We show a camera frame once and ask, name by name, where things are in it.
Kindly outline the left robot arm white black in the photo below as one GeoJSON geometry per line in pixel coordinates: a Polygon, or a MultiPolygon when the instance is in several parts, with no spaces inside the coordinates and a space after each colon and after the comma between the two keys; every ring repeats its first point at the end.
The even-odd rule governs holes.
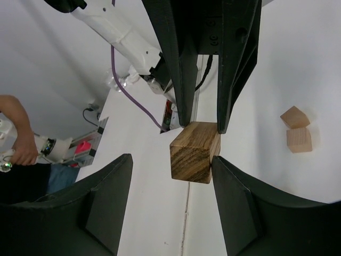
{"type": "Polygon", "coordinates": [[[158,47],[111,1],[48,4],[87,24],[146,81],[162,89],[172,85],[182,127],[192,115],[198,56],[218,56],[217,131],[227,131],[233,106],[257,64],[262,1],[144,1],[158,47]]]}

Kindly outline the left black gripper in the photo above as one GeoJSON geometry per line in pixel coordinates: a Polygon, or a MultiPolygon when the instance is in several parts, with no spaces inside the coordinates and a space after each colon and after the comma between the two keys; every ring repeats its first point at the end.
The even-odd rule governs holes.
{"type": "Polygon", "coordinates": [[[217,130],[258,57],[262,1],[143,1],[173,82],[180,126],[190,123],[198,54],[218,55],[217,130]]]}

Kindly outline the long dark wood block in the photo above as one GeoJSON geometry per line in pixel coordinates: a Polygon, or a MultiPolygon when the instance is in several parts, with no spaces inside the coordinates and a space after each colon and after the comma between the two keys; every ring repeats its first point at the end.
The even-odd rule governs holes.
{"type": "Polygon", "coordinates": [[[191,122],[170,143],[169,149],[172,179],[209,184],[212,159],[221,150],[217,124],[191,122]]]}

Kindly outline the operator hand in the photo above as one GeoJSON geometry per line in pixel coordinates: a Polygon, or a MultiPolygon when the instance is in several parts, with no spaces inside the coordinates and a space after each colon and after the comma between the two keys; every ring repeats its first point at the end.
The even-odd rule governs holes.
{"type": "Polygon", "coordinates": [[[17,138],[12,149],[13,165],[34,165],[38,157],[34,132],[26,110],[20,101],[12,95],[1,95],[1,113],[5,115],[17,130],[17,138]]]}

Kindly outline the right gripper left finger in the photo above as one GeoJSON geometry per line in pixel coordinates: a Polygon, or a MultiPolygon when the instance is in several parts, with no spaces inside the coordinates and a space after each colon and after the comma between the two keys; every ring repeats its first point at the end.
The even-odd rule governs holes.
{"type": "Polygon", "coordinates": [[[1,205],[1,255],[116,255],[133,159],[33,202],[1,205]]]}

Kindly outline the aluminium table frame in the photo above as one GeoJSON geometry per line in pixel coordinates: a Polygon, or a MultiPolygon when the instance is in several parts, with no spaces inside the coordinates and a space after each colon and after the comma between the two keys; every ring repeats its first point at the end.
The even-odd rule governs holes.
{"type": "Polygon", "coordinates": [[[64,157],[64,165],[85,167],[93,163],[108,119],[106,117],[100,120],[99,126],[94,131],[73,139],[64,157]]]}

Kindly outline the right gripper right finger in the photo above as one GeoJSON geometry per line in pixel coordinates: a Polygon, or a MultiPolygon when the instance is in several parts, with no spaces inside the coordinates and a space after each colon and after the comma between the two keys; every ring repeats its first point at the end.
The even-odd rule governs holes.
{"type": "Polygon", "coordinates": [[[289,194],[221,156],[212,174],[228,255],[340,255],[340,202],[289,194]]]}

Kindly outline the light wood cube with letter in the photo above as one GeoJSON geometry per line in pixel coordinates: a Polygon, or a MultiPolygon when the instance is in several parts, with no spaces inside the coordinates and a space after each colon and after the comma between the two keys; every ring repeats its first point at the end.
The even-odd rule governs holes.
{"type": "Polygon", "coordinates": [[[287,147],[292,153],[311,152],[312,138],[308,128],[301,127],[286,131],[287,147]]]}

